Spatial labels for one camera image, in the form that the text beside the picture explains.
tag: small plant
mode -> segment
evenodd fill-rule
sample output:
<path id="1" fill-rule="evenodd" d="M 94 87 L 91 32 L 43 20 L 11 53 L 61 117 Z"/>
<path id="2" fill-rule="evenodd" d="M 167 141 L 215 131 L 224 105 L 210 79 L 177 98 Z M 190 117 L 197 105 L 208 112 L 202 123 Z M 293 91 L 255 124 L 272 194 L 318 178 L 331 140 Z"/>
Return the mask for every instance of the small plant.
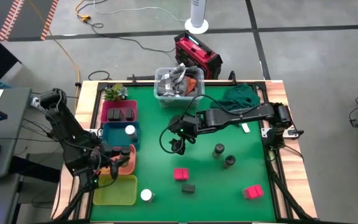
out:
<path id="1" fill-rule="evenodd" d="M 121 83 L 104 90 L 104 99 L 109 101 L 125 100 L 128 97 L 128 89 Z"/>

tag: wooden table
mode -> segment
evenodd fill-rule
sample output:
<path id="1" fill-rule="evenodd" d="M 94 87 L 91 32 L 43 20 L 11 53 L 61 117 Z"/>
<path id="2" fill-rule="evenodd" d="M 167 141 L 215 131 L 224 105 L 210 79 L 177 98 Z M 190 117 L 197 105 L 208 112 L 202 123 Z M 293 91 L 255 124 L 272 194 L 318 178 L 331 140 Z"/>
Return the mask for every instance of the wooden table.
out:
<path id="1" fill-rule="evenodd" d="M 116 82 L 116 83 L 131 83 L 132 81 L 85 81 L 80 93 L 80 98 L 78 100 L 78 106 L 75 113 L 75 118 L 81 124 L 82 128 L 89 129 L 91 126 L 91 118 L 93 115 L 93 108 L 96 99 L 96 93 L 98 89 L 98 83 L 100 82 Z M 137 81 L 138 83 L 147 83 L 154 81 Z M 206 80 L 206 82 L 232 82 L 231 80 Z M 285 93 L 284 84 L 281 80 L 238 80 L 237 82 L 264 82 L 266 85 L 267 96 L 269 102 L 278 102 L 288 105 L 287 95 Z M 300 151 L 299 144 L 297 140 L 285 140 L 285 144 Z M 310 187 L 308 183 L 308 178 L 306 176 L 305 167 L 303 165 L 302 158 L 294 154 L 291 151 L 286 149 L 280 150 L 280 156 L 282 160 L 282 166 L 285 174 L 285 180 L 287 183 L 288 190 L 294 196 L 296 201 L 303 207 L 305 212 L 312 217 L 317 217 L 316 210 L 314 209 L 313 199 L 311 197 Z M 74 196 L 78 190 L 78 179 L 73 177 L 68 172 L 67 168 L 63 166 L 61 180 L 61 192 L 60 192 L 60 201 L 58 204 L 57 212 L 55 217 L 59 216 L 63 209 L 68 205 L 69 200 Z M 53 210 L 57 206 L 58 191 L 55 197 L 55 203 L 53 205 Z M 282 218 L 287 217 L 285 212 L 285 203 L 283 196 L 280 190 L 276 186 L 276 192 L 278 197 L 278 203 L 280 208 L 280 214 Z M 88 194 L 85 194 L 82 199 L 81 209 L 79 213 L 79 218 L 84 218 L 86 214 L 86 206 L 88 203 Z"/>

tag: green mat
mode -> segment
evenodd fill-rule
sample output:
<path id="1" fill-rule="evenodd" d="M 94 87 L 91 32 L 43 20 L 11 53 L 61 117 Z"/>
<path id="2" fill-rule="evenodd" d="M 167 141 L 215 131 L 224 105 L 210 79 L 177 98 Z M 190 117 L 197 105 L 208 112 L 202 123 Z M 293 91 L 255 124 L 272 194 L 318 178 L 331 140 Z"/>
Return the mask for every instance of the green mat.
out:
<path id="1" fill-rule="evenodd" d="M 207 95 L 221 99 L 229 87 L 206 86 Z M 93 205 L 92 222 L 212 222 L 212 221 L 274 221 L 272 193 L 269 187 L 262 140 L 258 122 L 248 123 L 250 133 L 229 126 L 213 134 L 200 135 L 196 144 L 186 143 L 184 156 L 167 154 L 159 146 L 158 138 L 175 114 L 181 109 L 161 108 L 153 96 L 152 86 L 129 87 L 129 100 L 137 100 L 142 135 L 137 152 L 135 176 L 138 180 L 137 201 L 131 206 Z M 202 99 L 199 110 L 209 108 L 210 101 Z M 166 132 L 163 145 L 173 134 Z M 224 156 L 213 159 L 217 143 L 225 145 Z M 230 169 L 223 169 L 225 156 L 233 155 L 237 161 Z M 189 169 L 186 182 L 173 179 L 173 169 Z M 192 195 L 182 193 L 183 183 L 196 185 Z M 242 190 L 260 184 L 264 196 L 246 200 Z M 150 189 L 155 193 L 152 203 L 140 199 L 140 192 Z"/>

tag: concrete floor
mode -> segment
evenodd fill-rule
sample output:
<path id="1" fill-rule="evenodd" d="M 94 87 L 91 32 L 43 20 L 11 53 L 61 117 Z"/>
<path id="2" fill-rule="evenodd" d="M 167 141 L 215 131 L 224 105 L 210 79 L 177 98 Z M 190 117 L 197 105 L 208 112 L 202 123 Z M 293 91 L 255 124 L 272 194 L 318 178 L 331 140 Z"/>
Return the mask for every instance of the concrete floor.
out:
<path id="1" fill-rule="evenodd" d="M 92 34 L 89 26 L 74 16 L 75 4 L 58 3 L 52 22 L 54 34 Z M 253 0 L 252 5 L 258 27 L 358 25 L 356 0 Z M 144 6 L 164 7 L 179 19 L 189 16 L 187 1 L 110 0 L 97 8 L 115 11 Z M 83 12 L 90 14 L 94 22 L 103 22 L 105 28 L 100 32 L 105 33 L 183 27 L 183 23 L 156 10 L 100 15 L 89 7 Z M 243 0 L 209 0 L 206 18 L 212 28 L 250 28 Z M 221 54 L 224 61 L 221 79 L 226 79 L 231 70 L 235 70 L 240 79 L 263 79 L 252 33 L 198 37 Z M 347 117 L 356 107 L 354 99 L 358 96 L 358 30 L 271 32 L 261 33 L 260 38 L 270 76 L 284 80 L 293 118 L 298 128 L 305 130 L 300 146 L 318 216 L 326 221 L 358 223 L 358 129 L 350 126 Z M 135 39 L 155 49 L 174 47 L 173 36 Z M 60 43 L 78 64 L 83 80 L 95 70 L 106 70 L 111 78 L 122 80 L 132 74 L 153 75 L 157 68 L 172 67 L 176 63 L 173 53 L 144 51 L 125 40 L 71 39 Z M 9 82 L 30 86 L 38 92 L 57 87 L 67 95 L 75 94 L 75 71 L 53 41 L 3 44 L 26 66 Z M 69 108 L 73 109 L 73 104 L 73 100 L 69 100 Z M 41 114 L 28 112 L 26 116 L 47 124 Z M 28 146 L 31 153 L 55 149 L 55 145 L 39 142 L 21 142 L 18 148 L 24 146 Z M 35 208 L 24 210 L 26 215 L 21 215 L 20 223 L 42 221 L 47 217 L 39 215 L 40 211 Z"/>

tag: blue bin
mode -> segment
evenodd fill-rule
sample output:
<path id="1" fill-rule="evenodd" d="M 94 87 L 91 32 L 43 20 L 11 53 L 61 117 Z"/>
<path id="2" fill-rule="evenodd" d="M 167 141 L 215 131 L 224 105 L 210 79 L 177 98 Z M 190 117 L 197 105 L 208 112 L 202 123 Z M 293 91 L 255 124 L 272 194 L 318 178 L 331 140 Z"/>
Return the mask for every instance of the blue bin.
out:
<path id="1" fill-rule="evenodd" d="M 136 128 L 137 141 L 132 141 L 125 133 L 125 127 L 133 125 Z M 139 150 L 140 143 L 140 126 L 139 122 L 111 122 L 105 123 L 103 126 L 102 139 L 106 140 L 110 146 L 129 146 L 133 144 L 136 151 Z"/>

